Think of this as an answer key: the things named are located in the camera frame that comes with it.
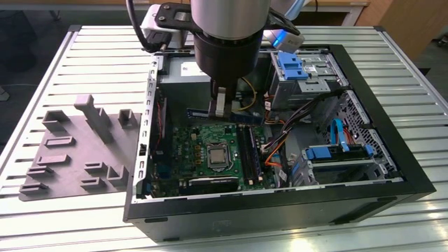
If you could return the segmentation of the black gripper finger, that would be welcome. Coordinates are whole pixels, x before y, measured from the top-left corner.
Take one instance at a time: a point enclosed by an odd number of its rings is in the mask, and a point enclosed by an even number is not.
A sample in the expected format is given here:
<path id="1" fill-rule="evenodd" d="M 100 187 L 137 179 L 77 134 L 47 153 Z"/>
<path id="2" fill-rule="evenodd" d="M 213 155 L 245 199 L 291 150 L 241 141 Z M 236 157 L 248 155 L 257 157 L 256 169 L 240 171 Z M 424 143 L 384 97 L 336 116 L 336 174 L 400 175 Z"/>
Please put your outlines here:
<path id="1" fill-rule="evenodd" d="M 213 119 L 228 119 L 232 110 L 233 85 L 223 86 L 223 82 L 211 80 L 211 98 L 208 106 L 208 117 Z"/>

